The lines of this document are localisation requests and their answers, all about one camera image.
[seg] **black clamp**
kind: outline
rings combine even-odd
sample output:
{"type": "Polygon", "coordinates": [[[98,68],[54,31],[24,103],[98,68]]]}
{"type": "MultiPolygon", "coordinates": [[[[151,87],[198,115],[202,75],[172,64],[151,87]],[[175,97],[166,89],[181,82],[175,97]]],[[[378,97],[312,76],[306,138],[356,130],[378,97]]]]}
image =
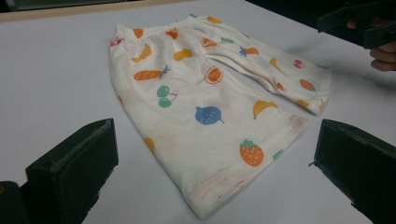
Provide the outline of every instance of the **black clamp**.
{"type": "Polygon", "coordinates": [[[345,25],[348,21],[357,23],[356,36],[364,38],[363,46],[366,49],[374,49],[396,41],[396,0],[346,3],[340,9],[318,18],[318,32],[345,25]],[[381,18],[389,22],[372,27],[372,18],[381,18]]]}

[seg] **printed garment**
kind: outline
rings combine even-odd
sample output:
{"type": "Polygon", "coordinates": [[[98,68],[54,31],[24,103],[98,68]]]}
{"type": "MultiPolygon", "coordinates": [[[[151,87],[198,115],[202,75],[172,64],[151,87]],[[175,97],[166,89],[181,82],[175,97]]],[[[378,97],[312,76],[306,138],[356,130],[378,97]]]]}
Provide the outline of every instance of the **printed garment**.
{"type": "Polygon", "coordinates": [[[144,29],[118,25],[110,46],[124,109],[200,218],[257,176],[306,123],[210,59],[315,114],[329,94],[327,69],[211,16],[144,29]]]}

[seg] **waistband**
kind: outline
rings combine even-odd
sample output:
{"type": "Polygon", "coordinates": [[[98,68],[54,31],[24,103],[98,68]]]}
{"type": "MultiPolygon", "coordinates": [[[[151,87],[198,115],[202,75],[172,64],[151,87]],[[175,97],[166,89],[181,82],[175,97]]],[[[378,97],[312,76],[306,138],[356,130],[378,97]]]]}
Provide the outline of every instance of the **waistband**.
{"type": "Polygon", "coordinates": [[[209,16],[196,17],[193,15],[190,15],[187,19],[182,20],[182,21],[176,21],[176,22],[173,22],[168,25],[154,26],[154,27],[149,27],[149,28],[128,28],[122,24],[117,24],[116,36],[124,38],[124,39],[129,39],[129,40],[138,39],[138,38],[142,37],[143,35],[144,36],[158,35],[160,33],[168,31],[170,29],[206,22],[207,18],[209,18],[209,16]]]}

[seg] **table surface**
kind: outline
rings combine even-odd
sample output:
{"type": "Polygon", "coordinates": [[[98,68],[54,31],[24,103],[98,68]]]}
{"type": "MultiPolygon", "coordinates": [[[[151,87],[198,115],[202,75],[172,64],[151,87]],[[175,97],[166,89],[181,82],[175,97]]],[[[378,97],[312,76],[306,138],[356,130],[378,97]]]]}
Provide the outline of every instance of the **table surface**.
{"type": "MultiPolygon", "coordinates": [[[[84,223],[368,224],[315,166],[320,123],[354,125],[396,146],[396,74],[370,67],[369,52],[243,0],[197,0],[0,23],[0,180],[26,182],[24,169],[90,122],[114,118],[120,164],[84,223]],[[289,149],[217,213],[198,219],[150,153],[117,99],[109,76],[115,25],[150,27],[212,15],[261,42],[332,68],[328,104],[289,149]]],[[[256,81],[225,67],[249,87],[256,81]]]]}

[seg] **person's hand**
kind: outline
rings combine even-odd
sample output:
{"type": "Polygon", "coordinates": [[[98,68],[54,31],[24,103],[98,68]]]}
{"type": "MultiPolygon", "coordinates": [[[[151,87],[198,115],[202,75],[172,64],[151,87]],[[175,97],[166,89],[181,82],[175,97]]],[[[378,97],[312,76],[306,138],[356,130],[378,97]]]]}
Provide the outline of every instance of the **person's hand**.
{"type": "MultiPolygon", "coordinates": [[[[387,23],[387,21],[383,21],[380,18],[374,18],[372,20],[372,26],[378,26],[385,23],[387,23]]],[[[355,29],[356,22],[349,21],[346,26],[348,28],[355,29]]],[[[371,49],[370,56],[375,58],[371,62],[371,66],[373,68],[382,72],[396,70],[396,41],[390,42],[376,49],[371,49]]]]}

